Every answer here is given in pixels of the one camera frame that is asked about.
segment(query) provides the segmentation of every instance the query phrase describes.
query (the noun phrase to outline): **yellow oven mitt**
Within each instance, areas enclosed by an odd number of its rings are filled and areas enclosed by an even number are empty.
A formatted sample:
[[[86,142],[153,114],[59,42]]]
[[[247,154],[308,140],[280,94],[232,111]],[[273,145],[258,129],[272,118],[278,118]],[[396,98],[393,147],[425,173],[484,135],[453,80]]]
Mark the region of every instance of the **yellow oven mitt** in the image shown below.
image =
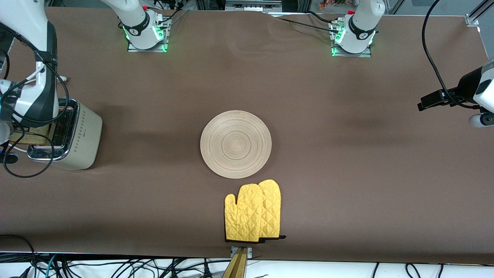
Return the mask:
[[[259,183],[264,195],[261,217],[261,233],[259,237],[279,238],[281,193],[280,187],[274,180],[265,180]]]
[[[240,187],[237,202],[235,195],[225,197],[226,240],[258,242],[264,195],[256,184]]]

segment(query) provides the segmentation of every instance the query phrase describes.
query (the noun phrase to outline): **green led light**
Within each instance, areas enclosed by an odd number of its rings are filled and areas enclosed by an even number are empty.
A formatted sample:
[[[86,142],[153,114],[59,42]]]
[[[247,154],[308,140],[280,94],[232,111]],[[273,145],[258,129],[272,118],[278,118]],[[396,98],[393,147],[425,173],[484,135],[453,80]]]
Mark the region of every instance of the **green led light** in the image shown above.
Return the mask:
[[[156,32],[156,28],[153,28],[153,31],[155,32],[155,35],[156,35],[156,39],[157,40],[161,40],[161,36],[158,35],[158,32]]]
[[[125,32],[125,37],[127,38],[127,40],[130,42],[130,39],[128,38],[128,34],[127,34],[127,31],[124,29],[123,30]]]

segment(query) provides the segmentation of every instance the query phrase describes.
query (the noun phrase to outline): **cable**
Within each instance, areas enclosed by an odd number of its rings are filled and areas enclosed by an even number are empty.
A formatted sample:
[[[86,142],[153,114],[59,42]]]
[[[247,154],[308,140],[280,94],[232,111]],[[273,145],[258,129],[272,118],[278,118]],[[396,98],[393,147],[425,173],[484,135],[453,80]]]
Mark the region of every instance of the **cable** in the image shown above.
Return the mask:
[[[55,269],[55,273],[52,275],[55,275],[57,278],[62,278],[62,274],[60,273],[60,268],[58,267],[58,262],[55,262],[55,264],[52,264],[53,269]]]
[[[171,264],[161,273],[161,275],[158,278],[164,278],[168,273],[174,272],[175,267],[178,266],[181,262],[185,261],[184,258],[178,258],[178,259],[173,259]]]
[[[207,265],[207,259],[204,258],[204,278],[213,278],[213,274],[209,270],[209,266]]]
[[[43,61],[43,58],[41,57],[41,55],[38,53],[38,49],[32,44],[30,43],[28,40],[26,40],[25,38],[23,38],[20,34],[16,33],[15,31],[11,30],[10,28],[2,25],[2,29],[4,29],[6,32],[10,33],[12,36],[14,36],[16,39],[18,39],[20,42],[22,42],[24,45],[26,45],[27,47],[29,47],[34,53],[35,55],[37,55],[41,61]],[[14,114],[17,115],[18,117],[20,117],[21,119],[24,119],[24,120],[27,120],[27,121],[30,121],[30,122],[33,122],[33,123],[39,123],[39,124],[49,124],[51,122],[54,122],[55,120],[57,120],[58,118],[60,118],[64,113],[65,111],[67,110],[68,106],[69,106],[69,90],[67,89],[67,86],[65,85],[65,83],[63,82],[63,79],[60,77],[60,75],[48,64],[48,62],[46,61],[43,61],[43,64],[53,73],[55,74],[55,76],[57,77],[57,79],[60,81],[60,83],[62,83],[62,86],[64,88],[64,91],[65,91],[65,106],[64,106],[64,109],[61,113],[59,113],[58,116],[56,116],[55,118],[51,119],[51,120],[48,120],[48,121],[36,121],[36,120],[30,120],[30,119],[27,119],[23,116],[21,116],[19,113],[17,113],[16,111],[14,111]],[[3,98],[8,96],[8,93],[10,93],[12,90],[14,90],[15,88],[18,88],[19,86],[23,85],[24,83],[26,83],[28,80],[25,79],[23,80],[21,83],[18,83],[17,85],[13,86],[12,88],[10,88],[9,90],[7,90],[0,98],[0,104],[3,103]]]
[[[26,121],[29,121],[29,122],[32,122],[32,123],[37,123],[37,124],[50,124],[56,120],[58,120],[58,118],[62,117],[63,114],[65,113],[65,111],[67,111],[67,108],[69,107],[69,89],[67,89],[67,85],[65,85],[65,82],[63,81],[62,77],[50,66],[48,65],[47,63],[45,63],[45,66],[47,66],[47,68],[52,71],[52,73],[55,74],[55,76],[57,77],[57,79],[60,81],[60,83],[62,84],[62,87],[65,91],[65,105],[64,105],[64,108],[62,111],[60,111],[58,113],[58,115],[55,117],[55,118],[52,118],[51,120],[47,120],[47,121],[37,121],[37,120],[32,120],[32,119],[28,119],[24,116],[22,116],[21,114],[19,114],[17,111],[14,110],[14,114],[16,116],[18,116],[19,118],[23,119],[23,120],[26,120]]]
[[[444,264],[441,264],[441,267],[439,268],[439,274],[437,274],[437,278],[441,278],[441,275],[443,274],[443,268]]]
[[[103,263],[103,264],[73,264],[73,265],[68,265],[69,267],[76,267],[76,266],[92,266],[92,267],[98,267],[98,266],[107,266],[107,265],[119,265],[119,264],[122,264],[122,262],[109,262],[109,263]]]
[[[126,261],[125,263],[123,263],[121,266],[119,266],[119,268],[117,268],[117,270],[115,270],[115,272],[113,272],[113,274],[112,274],[112,277],[111,277],[111,278],[113,278],[113,276],[115,276],[115,275],[117,274],[117,272],[118,272],[118,271],[119,271],[122,267],[124,267],[124,265],[126,265],[126,264],[128,264],[128,263],[130,263],[130,262],[132,262],[132,260],[128,260],[128,261]]]
[[[480,107],[478,105],[474,105],[474,106],[469,106],[469,105],[465,105],[463,103],[459,103],[458,101],[456,101],[450,94],[450,92],[448,91],[448,89],[446,88],[446,85],[444,84],[444,81],[443,81],[443,78],[441,77],[441,75],[439,74],[439,70],[437,69],[436,67],[436,64],[434,63],[434,61],[432,60],[432,57],[429,53],[429,50],[427,49],[427,45],[425,43],[425,27],[427,26],[427,21],[429,20],[429,16],[431,15],[432,13],[432,10],[434,9],[434,7],[437,5],[437,3],[439,2],[440,0],[435,0],[434,3],[432,3],[431,7],[429,8],[429,10],[427,11],[427,14],[425,15],[425,19],[424,19],[424,24],[422,25],[422,46],[424,48],[424,51],[425,51],[425,55],[427,56],[427,59],[429,60],[429,63],[431,64],[432,68],[434,69],[434,73],[436,74],[437,76],[437,79],[439,80],[439,83],[441,83],[441,87],[443,88],[444,92],[446,93],[446,95],[450,98],[450,100],[452,102],[454,102],[456,105],[458,106],[461,106],[463,108],[468,108],[468,109],[479,109]]]
[[[154,259],[151,259],[145,263],[143,263],[142,265],[138,266],[137,268],[134,268],[134,266],[132,267],[132,271],[130,272],[128,278],[130,278],[132,275],[135,275],[135,272],[138,271],[140,268],[144,268],[145,269],[145,265],[149,264],[151,261],[153,261]]]
[[[28,77],[26,77],[27,80],[31,80],[36,76],[36,74],[40,73],[43,70],[43,67],[38,67],[32,74],[30,74]]]
[[[219,261],[212,261],[212,262],[208,262],[208,264],[214,264],[214,263],[227,263],[227,262],[230,262],[231,260],[219,260]],[[196,267],[196,266],[200,266],[200,265],[203,265],[204,263],[198,263],[198,264],[195,264],[195,265],[191,265],[189,267],[186,267],[184,269],[181,269],[180,271],[178,271],[175,275],[172,275],[170,276],[170,278],[176,278],[178,274],[180,274],[182,271],[187,271],[187,270],[191,270],[192,268]]]
[[[35,174],[32,174],[32,175],[28,175],[28,176],[22,176],[22,175],[18,175],[14,172],[12,172],[8,167],[7,167],[7,163],[6,163],[6,158],[7,158],[7,155],[12,151],[12,149],[20,142],[20,140],[22,140],[22,138],[24,138],[24,136],[26,135],[26,131],[22,128],[22,126],[19,124],[19,122],[14,118],[12,117],[12,121],[17,124],[20,128],[21,128],[21,131],[22,131],[22,135],[21,137],[19,137],[19,139],[17,139],[16,142],[14,142],[14,144],[12,144],[12,146],[10,146],[10,148],[8,148],[7,152],[5,152],[5,155],[3,156],[3,168],[7,171],[7,173],[13,175],[14,177],[16,178],[22,178],[22,179],[27,179],[27,178],[33,178],[33,177],[36,177],[38,175],[41,175],[44,171],[46,171],[48,169],[48,167],[50,167],[51,163],[53,162],[53,159],[55,158],[55,146],[53,145],[53,142],[46,136],[44,135],[41,135],[41,134],[37,134],[37,133],[29,133],[31,135],[35,135],[35,136],[39,136],[39,137],[43,137],[45,138],[46,140],[48,140],[48,142],[50,143],[50,146],[51,146],[51,158],[50,158],[50,161],[46,164],[46,166],[41,169],[39,172],[35,173]]]
[[[155,6],[156,6],[156,3],[160,4],[160,7],[162,10],[164,10],[165,8],[163,8],[163,5],[161,5],[161,2],[160,1],[155,1]]]
[[[420,277],[420,273],[418,273],[417,268],[416,268],[413,264],[405,264],[405,271],[407,272],[408,277],[410,277],[410,278],[414,278],[414,277],[410,274],[410,272],[408,271],[408,266],[412,266],[412,267],[413,267],[413,269],[415,270],[415,273],[417,273],[417,277],[418,277],[418,278],[421,278],[421,277]]]
[[[375,273],[377,272],[377,267],[379,266],[379,262],[375,264],[374,271],[372,272],[372,278],[375,278]]]
[[[27,150],[21,149],[21,148],[16,147],[16,146],[14,146],[14,149],[16,149],[16,150],[18,150],[18,151],[22,151],[22,152],[28,152]]]
[[[304,13],[310,13],[310,14],[314,15],[315,17],[317,17],[317,19],[321,20],[322,22],[331,23],[331,20],[324,19],[311,10],[305,11]]]
[[[131,262],[131,263],[129,264],[129,266],[128,266],[128,267],[126,267],[126,268],[124,268],[124,269],[123,269],[123,270],[122,270],[122,271],[121,271],[121,272],[120,272],[117,276],[115,276],[115,278],[119,278],[119,277],[120,277],[120,275],[124,274],[124,272],[125,272],[127,269],[131,268],[131,267],[132,267],[135,263],[139,263],[140,261],[141,261],[141,260],[139,259],[139,260],[137,260],[137,261],[135,261],[135,262]]]
[[[7,79],[8,72],[10,71],[10,58],[8,57],[7,51],[3,49],[0,49],[0,51],[5,55],[5,63],[7,63],[7,65],[5,66],[5,75],[3,76],[3,79]]]
[[[176,15],[178,13],[178,11],[180,11],[180,9],[177,9],[175,12],[173,12],[173,14],[170,17],[168,17],[167,19],[164,19],[162,21],[158,21],[158,24],[162,24],[163,22],[169,21],[174,15]]]
[[[287,22],[296,23],[296,24],[300,24],[300,25],[303,25],[303,26],[307,26],[307,27],[319,29],[319,30],[324,30],[324,31],[332,32],[332,33],[338,33],[337,30],[331,30],[331,29],[327,29],[327,28],[323,28],[323,27],[318,27],[318,26],[314,26],[314,25],[310,25],[310,24],[305,24],[305,23],[302,23],[302,22],[293,21],[293,20],[289,20],[289,19],[285,19],[285,18],[279,18],[279,19],[284,20],[284,21],[287,21]]]
[[[57,254],[54,254],[53,256],[51,256],[51,259],[50,261],[48,262],[48,266],[46,267],[46,273],[44,274],[44,278],[48,278],[49,276],[49,273],[50,273],[50,267],[51,267],[51,264],[53,263],[53,260],[55,259],[55,256]]]
[[[23,236],[20,236],[20,235],[17,235],[17,234],[0,234],[0,238],[2,237],[13,237],[13,238],[17,238],[17,239],[20,239],[22,241],[24,241],[25,243],[27,243],[27,245],[29,246],[29,249],[31,250],[31,254],[33,256],[33,261],[31,262],[31,265],[34,264],[35,268],[34,268],[34,277],[38,277],[37,276],[37,262],[36,262],[36,255],[35,255],[35,251],[34,251],[34,248],[33,246],[31,245],[31,243],[29,242],[29,240],[27,240],[27,238],[23,237]]]

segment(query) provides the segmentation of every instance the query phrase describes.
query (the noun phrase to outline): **black cable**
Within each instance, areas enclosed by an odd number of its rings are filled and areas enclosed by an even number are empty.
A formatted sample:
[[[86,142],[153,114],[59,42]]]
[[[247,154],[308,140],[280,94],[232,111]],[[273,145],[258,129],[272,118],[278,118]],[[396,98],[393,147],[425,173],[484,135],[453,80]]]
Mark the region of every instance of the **black cable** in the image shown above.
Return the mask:
[[[318,26],[314,26],[314,25],[310,25],[310,24],[305,24],[305,23],[302,23],[302,22],[293,21],[293,20],[289,20],[289,19],[285,19],[285,18],[279,18],[279,19],[284,20],[284,21],[287,21],[287,22],[296,23],[296,24],[300,24],[300,25],[303,25],[303,26],[307,26],[307,27],[319,29],[319,30],[324,30],[324,31],[332,32],[332,33],[338,33],[337,30],[331,30],[331,29],[328,29],[328,28],[323,28],[323,27],[318,27]]]
[[[70,273],[67,260],[62,261],[62,270],[66,278],[74,278],[74,276],[72,276],[72,273]]]
[[[160,1],[155,1],[155,5],[156,5],[156,2],[157,2],[158,4],[160,4],[160,7],[161,7],[161,9],[162,9],[162,10],[164,10],[164,9],[165,9],[165,8],[163,8],[163,5],[161,5],[161,2],[160,2]]]
[[[408,266],[412,266],[412,267],[413,267],[413,269],[415,270],[415,273],[417,273],[417,277],[418,277],[418,278],[421,278],[421,277],[420,277],[420,273],[418,273],[417,268],[416,268],[413,264],[405,264],[405,271],[407,272],[408,277],[410,277],[410,278],[414,278],[414,277],[410,274],[410,272],[408,271]]]
[[[51,163],[53,162],[53,159],[55,158],[55,146],[53,145],[53,142],[50,140],[50,138],[42,135],[42,134],[37,134],[37,133],[30,133],[30,135],[35,135],[35,136],[39,136],[39,137],[42,137],[46,140],[48,140],[48,142],[50,143],[50,147],[51,147],[51,157],[50,157],[50,161],[46,164],[46,166],[41,169],[39,172],[35,173],[35,174],[32,174],[32,175],[27,175],[27,176],[22,176],[22,175],[18,175],[14,172],[12,172],[8,167],[7,167],[7,155],[12,151],[12,149],[20,142],[20,140],[22,140],[22,138],[24,138],[24,136],[26,135],[26,131],[22,128],[22,126],[19,124],[19,122],[14,118],[12,117],[12,121],[17,124],[21,131],[22,131],[22,135],[21,137],[19,137],[19,139],[17,139],[16,142],[14,142],[10,148],[8,148],[7,152],[5,152],[5,155],[3,156],[3,168],[7,171],[7,173],[13,175],[14,177],[16,178],[22,178],[22,179],[28,179],[28,178],[33,178],[33,177],[36,177],[36,176],[39,176],[41,175],[44,171],[46,171]]]
[[[76,267],[76,266],[92,266],[92,267],[98,267],[98,266],[119,265],[119,264],[122,264],[122,262],[110,262],[110,263],[103,263],[103,264],[73,264],[73,265],[69,265],[69,267]]]
[[[135,262],[131,262],[131,263],[129,264],[129,266],[128,266],[128,267],[126,267],[126,268],[124,268],[124,269],[123,269],[123,270],[122,270],[122,271],[121,271],[121,272],[120,272],[117,276],[115,276],[115,278],[119,278],[119,277],[120,277],[120,275],[124,274],[124,272],[125,272],[127,269],[131,268],[131,267],[132,267],[134,264],[136,264],[136,263],[140,263],[140,261],[141,261],[141,260],[139,259],[139,260],[137,260],[137,261],[135,261]]]
[[[219,261],[212,261],[212,262],[208,262],[208,264],[214,264],[214,263],[227,263],[227,262],[230,262],[231,260],[219,260]],[[176,278],[177,275],[179,275],[182,271],[187,271],[187,270],[191,270],[192,268],[196,267],[196,266],[200,266],[200,265],[203,265],[204,263],[198,263],[198,264],[195,264],[195,265],[191,265],[189,267],[186,267],[184,269],[181,269],[180,271],[177,272],[177,274],[175,275],[172,275],[170,276],[170,278]]]
[[[439,268],[439,274],[437,274],[437,278],[441,278],[441,275],[443,274],[443,268],[444,264],[441,264],[441,267]]]
[[[331,23],[331,20],[324,19],[311,10],[305,11],[304,13],[310,13],[310,14],[314,15],[315,17],[317,17],[317,19],[321,20],[322,22]]]
[[[213,274],[209,270],[209,266],[207,265],[207,259],[204,258],[204,278],[213,278]]]
[[[65,82],[63,81],[62,77],[50,65],[48,65],[47,63],[44,63],[44,65],[50,71],[52,71],[52,73],[55,74],[55,76],[57,77],[57,79],[62,84],[63,90],[65,91],[65,105],[64,105],[63,110],[60,111],[55,118],[52,118],[52,119],[47,120],[47,121],[36,121],[36,120],[28,119],[28,118],[22,116],[21,114],[19,114],[17,111],[14,110],[14,114],[17,115],[19,118],[21,118],[23,120],[26,120],[26,121],[29,121],[29,122],[32,122],[32,123],[37,123],[37,124],[50,124],[50,123],[58,120],[60,117],[63,116],[63,114],[65,113],[65,111],[67,111],[67,108],[69,107],[69,98],[70,97],[69,97],[69,89],[67,89],[67,85],[65,85]]]
[[[27,47],[29,47],[34,53],[35,55],[38,55],[38,57],[43,61],[43,58],[41,57],[41,55],[38,53],[38,49],[32,44],[30,43],[28,40],[26,40],[25,38],[23,38],[20,34],[14,32],[13,30],[9,29],[8,27],[2,25],[2,29],[4,29],[6,32],[10,33],[13,37],[15,37],[16,39],[18,39],[22,44],[26,45]],[[39,124],[49,124],[51,122],[54,122],[55,120],[57,120],[58,118],[60,118],[63,113],[65,113],[65,111],[67,110],[67,107],[69,106],[69,90],[67,89],[67,86],[65,85],[65,82],[62,80],[62,78],[60,77],[60,75],[50,66],[48,65],[48,62],[46,61],[43,61],[43,64],[50,70],[52,71],[52,73],[55,74],[55,76],[57,77],[57,79],[60,81],[60,83],[62,83],[62,86],[64,88],[64,91],[65,91],[65,106],[64,106],[64,109],[61,113],[59,113],[59,115],[51,120],[48,120],[48,121],[35,121],[35,120],[30,120],[30,119],[27,119],[27,118],[24,118],[23,116],[19,115],[16,111],[14,111],[14,113],[20,117],[21,119],[24,119],[24,120],[27,120],[27,121],[30,121],[30,122],[33,122],[33,123],[39,123]],[[26,83],[28,80],[27,79],[24,79],[21,83],[13,86],[12,88],[10,88],[9,90],[7,90],[3,95],[0,93],[1,95],[1,98],[0,98],[0,105],[3,103],[3,100],[6,96],[8,96],[8,93],[10,93],[13,89],[23,85],[24,83]]]
[[[468,108],[468,109],[479,109],[480,107],[478,105],[474,105],[474,106],[469,106],[469,105],[465,105],[463,103],[459,103],[458,101],[456,101],[450,94],[450,92],[448,91],[448,89],[446,88],[446,85],[444,84],[444,81],[443,81],[443,78],[441,77],[441,75],[439,74],[439,70],[437,69],[436,67],[436,64],[434,63],[434,61],[432,60],[432,57],[429,53],[429,50],[427,49],[427,45],[425,43],[425,27],[427,26],[427,21],[429,20],[429,16],[431,15],[432,13],[432,10],[434,9],[434,7],[437,5],[437,3],[439,2],[440,0],[435,0],[434,3],[432,3],[431,7],[429,8],[429,10],[427,11],[427,14],[425,15],[425,19],[424,19],[424,24],[422,25],[422,46],[424,48],[424,51],[425,51],[425,55],[427,56],[427,59],[429,60],[429,63],[431,64],[432,68],[434,69],[434,73],[436,73],[436,76],[437,76],[437,79],[439,80],[439,83],[441,83],[441,87],[443,88],[444,92],[446,93],[446,95],[450,98],[450,100],[452,102],[454,102],[456,105],[458,106],[461,106],[463,108]]]
[[[8,57],[7,51],[0,49],[1,52],[5,55],[5,75],[3,76],[3,79],[7,79],[8,77],[8,72],[10,71],[10,58]]]
[[[379,262],[375,264],[374,271],[372,272],[372,278],[375,278],[375,273],[377,272],[377,267],[379,266]]]
[[[27,238],[21,236],[21,235],[17,235],[17,234],[0,234],[0,238],[2,237],[13,237],[13,238],[17,238],[17,239],[20,239],[22,241],[24,241],[25,243],[27,243],[27,245],[29,246],[29,249],[31,250],[31,254],[33,256],[33,261],[31,262],[31,265],[34,264],[35,268],[34,268],[34,277],[38,277],[37,276],[37,261],[36,261],[36,255],[35,255],[35,251],[34,251],[34,247],[31,245],[31,243],[29,242],[29,240],[27,240]]]
[[[136,269],[134,269],[134,267],[132,267],[132,271],[130,272],[130,275],[128,276],[128,278],[130,278],[130,277],[132,277],[132,276],[134,276],[134,277],[135,277],[135,273],[136,273],[136,271],[138,271],[139,269],[144,269],[144,270],[151,271],[151,272],[153,273],[153,278],[156,278],[156,273],[155,273],[153,270],[148,269],[148,268],[145,268],[145,267],[142,267],[142,265],[141,265],[141,266],[139,266],[139,267],[137,267]]]
[[[153,260],[154,260],[154,259],[151,259],[151,260],[149,260],[149,261],[147,261],[147,262],[143,263],[142,265],[140,265],[140,266],[138,266],[138,267],[136,267],[136,268],[132,267],[132,271],[130,272],[130,274],[129,274],[128,278],[130,278],[132,275],[135,275],[135,272],[136,272],[136,271],[138,271],[140,268],[145,268],[145,266],[146,266],[147,264],[149,264],[150,262],[152,262]]]
[[[30,262],[31,266],[35,268],[35,274],[37,273],[37,271],[41,272],[42,276],[44,277],[45,276],[45,272],[46,272],[46,268],[43,268],[43,267],[40,267],[38,266],[37,264],[39,263],[44,263],[44,264],[48,264],[49,262],[49,258],[47,257],[44,257],[43,255],[41,254],[37,254],[35,255],[34,259],[36,260],[36,264],[34,264],[33,260],[32,259],[32,255],[31,254],[23,254],[23,253],[0,253],[0,258],[4,259],[4,258],[12,258],[10,260],[2,260],[2,262],[4,263],[15,263],[15,262]]]
[[[171,264],[168,265],[168,267],[161,273],[161,275],[158,276],[158,278],[164,278],[168,273],[172,272],[175,270],[175,267],[179,265],[181,262],[185,261],[184,258],[178,258],[178,259],[173,259]]]
[[[55,275],[57,278],[62,278],[62,275],[60,274],[60,269],[58,268],[58,263],[53,261],[52,263],[53,269],[55,269]]]
[[[172,275],[172,276],[173,276],[173,275],[176,275],[176,273],[177,273],[177,271],[176,271],[176,267],[177,267],[180,263],[181,263],[181,262],[177,262],[176,264],[174,264],[174,263],[172,262],[172,264],[171,264],[171,270],[170,270],[170,272],[171,272],[171,275]]]
[[[69,272],[72,272],[72,274],[74,274],[75,276],[77,276],[77,278],[82,278],[81,276],[79,276],[77,273],[75,273],[73,270],[71,270],[70,268],[68,268]]]
[[[169,21],[174,15],[176,15],[178,13],[178,11],[180,11],[180,9],[177,9],[175,12],[173,12],[173,14],[170,17],[168,17],[167,19],[164,19],[162,21],[158,21],[158,24],[162,24],[163,22]]]
[[[112,274],[112,277],[111,277],[111,278],[113,278],[113,276],[115,276],[115,275],[117,274],[117,272],[118,272],[118,271],[119,271],[122,267],[124,267],[124,265],[126,265],[126,264],[128,264],[128,263],[130,263],[130,262],[132,262],[132,260],[128,260],[128,261],[124,262],[121,266],[119,266],[119,268],[117,268],[117,270],[115,270],[115,272],[113,272],[113,274]]]
[[[27,79],[24,79],[22,80],[21,82],[15,84],[14,86],[10,87],[7,91],[5,91],[5,93],[1,93],[0,92],[0,105],[3,103],[4,99],[8,96],[8,94],[13,91],[14,89],[17,89],[18,87],[24,85],[26,82],[28,82],[29,80]]]

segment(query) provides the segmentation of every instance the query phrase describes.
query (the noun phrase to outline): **brown table surface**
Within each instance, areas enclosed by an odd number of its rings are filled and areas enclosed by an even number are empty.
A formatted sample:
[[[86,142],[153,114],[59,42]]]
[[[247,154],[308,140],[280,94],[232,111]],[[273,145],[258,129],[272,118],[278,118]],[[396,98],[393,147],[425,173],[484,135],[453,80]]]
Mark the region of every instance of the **brown table surface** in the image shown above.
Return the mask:
[[[38,251],[228,257],[224,197],[274,179],[287,238],[255,256],[494,263],[494,129],[470,127],[467,109],[417,110],[440,86],[423,17],[384,16],[372,58],[345,58],[331,56],[324,31],[259,12],[189,12],[168,53],[127,53],[110,9],[47,16],[71,97],[103,118],[101,145],[86,171],[2,171],[1,233]],[[487,61],[462,17],[431,18],[427,37],[448,87]],[[22,80],[33,54],[16,43],[11,63]],[[264,168],[241,180],[213,173],[199,149],[208,121],[233,109],[257,115],[273,139]],[[11,168],[40,166],[22,157]]]

